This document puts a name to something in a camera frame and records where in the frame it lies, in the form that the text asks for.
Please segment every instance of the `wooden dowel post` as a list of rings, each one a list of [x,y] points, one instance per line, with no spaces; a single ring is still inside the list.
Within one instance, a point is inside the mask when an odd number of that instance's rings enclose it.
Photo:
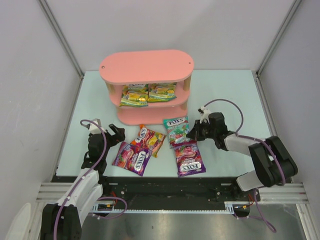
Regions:
[[[188,91],[190,89],[191,75],[183,81],[183,90]]]
[[[108,88],[110,94],[114,94],[116,92],[115,86],[113,86],[112,84],[107,83],[107,82],[105,84],[106,84],[106,87]]]
[[[182,110],[187,110],[187,108],[188,108],[188,100],[185,101],[185,103],[183,103],[183,104],[181,105],[181,109],[182,109]]]

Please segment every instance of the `grey floor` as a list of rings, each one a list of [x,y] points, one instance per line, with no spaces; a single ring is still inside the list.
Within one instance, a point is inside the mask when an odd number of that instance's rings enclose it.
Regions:
[[[262,205],[277,229],[272,233],[256,219],[236,220],[229,214],[138,214],[97,220],[88,216],[82,240],[306,240],[295,205]],[[257,216],[253,206],[250,215]]]

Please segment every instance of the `light blue table surface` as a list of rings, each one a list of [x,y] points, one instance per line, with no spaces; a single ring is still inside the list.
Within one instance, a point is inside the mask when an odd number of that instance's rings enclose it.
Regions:
[[[259,99],[255,81],[250,70],[195,70],[192,74],[188,117],[190,128],[200,118],[197,109],[210,100],[217,98],[235,102],[243,111],[244,124],[240,133],[258,138],[270,136],[267,121]],[[228,129],[235,131],[241,118],[238,110],[227,102],[215,102],[208,106],[212,112],[222,112]],[[125,141],[130,143],[137,137],[138,126],[121,123],[116,108],[111,103],[105,82],[98,71],[85,73],[76,102],[63,151],[59,160],[57,176],[77,176],[80,172],[85,152],[88,150],[89,131],[80,125],[82,119],[101,119],[102,126],[108,131],[109,124],[125,128]],[[165,133],[163,125],[150,125],[151,130]],[[205,173],[190,177],[237,177],[254,169],[250,157],[237,152],[218,150],[212,139],[198,142],[198,147],[206,167]],[[139,177],[137,174],[117,166],[112,166],[119,145],[110,149],[107,155],[105,176]],[[158,158],[151,157],[146,166],[144,177],[177,177],[174,151],[166,138],[158,152]]]

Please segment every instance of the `fox's candy bag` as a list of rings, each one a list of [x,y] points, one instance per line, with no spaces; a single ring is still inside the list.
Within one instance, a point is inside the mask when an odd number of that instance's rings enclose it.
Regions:
[[[196,143],[187,143],[174,147],[178,177],[206,172],[199,148]]]
[[[176,84],[175,82],[151,84],[148,102],[168,102],[175,99]]]
[[[147,87],[145,87],[144,84],[143,86],[124,85],[122,89],[122,96],[119,106],[146,107],[148,106],[147,101],[148,85]]]
[[[187,137],[189,133],[188,116],[163,120],[167,130],[169,142],[172,146],[193,141]]]
[[[142,177],[151,153],[146,147],[138,148],[123,141],[112,165],[127,169]]]
[[[152,151],[152,156],[157,157],[157,153],[164,143],[166,135],[160,132],[152,131],[145,125],[140,124],[140,132],[138,137],[131,142],[132,145],[138,148],[148,148]]]

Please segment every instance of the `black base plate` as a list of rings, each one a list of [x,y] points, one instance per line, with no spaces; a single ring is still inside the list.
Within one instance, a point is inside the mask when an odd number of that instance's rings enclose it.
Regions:
[[[75,177],[54,176],[52,182],[73,182]],[[249,202],[236,177],[108,177],[110,191],[123,198],[129,210],[225,210],[225,202]],[[121,201],[116,209],[124,209]]]

